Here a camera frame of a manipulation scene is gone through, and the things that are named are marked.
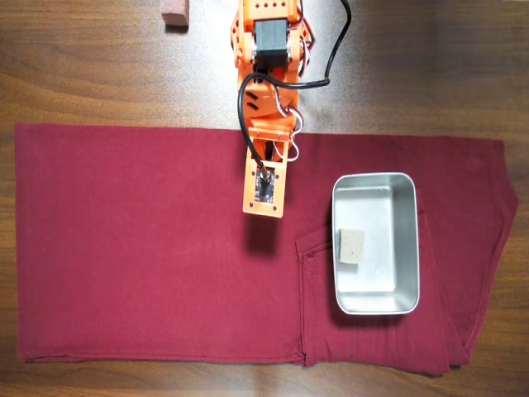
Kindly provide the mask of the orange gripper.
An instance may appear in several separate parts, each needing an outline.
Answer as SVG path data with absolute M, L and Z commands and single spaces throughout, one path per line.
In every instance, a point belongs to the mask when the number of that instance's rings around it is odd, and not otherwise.
M 289 77 L 289 74 L 283 74 L 279 78 L 268 74 L 251 73 L 249 69 L 242 70 L 237 76 L 238 93 L 241 92 L 243 81 L 249 75 L 252 75 L 252 77 L 245 86 L 242 99 L 237 99 L 236 110 L 238 115 L 245 119 L 245 124 L 248 127 L 250 127 L 251 121 L 257 119 L 265 119 L 271 122 L 275 119 L 282 119 L 284 116 L 280 113 L 276 102 L 275 88 L 269 82 L 269 79 L 284 83 L 285 78 Z

